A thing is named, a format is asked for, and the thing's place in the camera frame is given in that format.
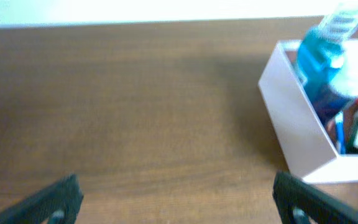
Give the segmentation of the teal mouthwash bottle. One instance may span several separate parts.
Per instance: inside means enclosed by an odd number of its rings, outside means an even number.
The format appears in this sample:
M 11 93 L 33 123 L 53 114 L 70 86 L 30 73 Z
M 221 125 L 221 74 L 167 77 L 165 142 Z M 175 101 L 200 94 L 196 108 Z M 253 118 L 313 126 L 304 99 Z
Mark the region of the teal mouthwash bottle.
M 358 4 L 340 3 L 304 36 L 294 63 L 310 101 L 345 64 L 344 42 L 358 29 Z

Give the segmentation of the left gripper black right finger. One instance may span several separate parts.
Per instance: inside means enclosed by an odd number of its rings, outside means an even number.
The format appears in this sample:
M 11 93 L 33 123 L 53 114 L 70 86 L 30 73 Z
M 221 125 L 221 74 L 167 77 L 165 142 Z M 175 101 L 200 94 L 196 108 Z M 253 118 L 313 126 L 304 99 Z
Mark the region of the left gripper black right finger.
M 358 210 L 287 172 L 277 172 L 273 199 L 282 223 L 358 224 Z

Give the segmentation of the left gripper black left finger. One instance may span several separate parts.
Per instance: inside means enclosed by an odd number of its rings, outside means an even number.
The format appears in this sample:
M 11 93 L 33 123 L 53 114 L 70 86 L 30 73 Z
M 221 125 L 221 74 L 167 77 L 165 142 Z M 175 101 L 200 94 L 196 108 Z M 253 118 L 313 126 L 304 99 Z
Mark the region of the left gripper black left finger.
M 0 212 L 0 223 L 74 224 L 84 195 L 70 174 Z

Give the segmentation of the blue white toothbrush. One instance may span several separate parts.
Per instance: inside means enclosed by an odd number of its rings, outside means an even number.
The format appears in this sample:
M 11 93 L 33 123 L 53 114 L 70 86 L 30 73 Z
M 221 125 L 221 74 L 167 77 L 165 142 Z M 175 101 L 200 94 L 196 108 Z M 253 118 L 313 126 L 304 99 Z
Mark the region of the blue white toothbrush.
M 343 112 L 339 112 L 335 117 L 336 128 L 336 149 L 340 154 L 346 153 L 346 140 L 344 135 L 344 115 Z

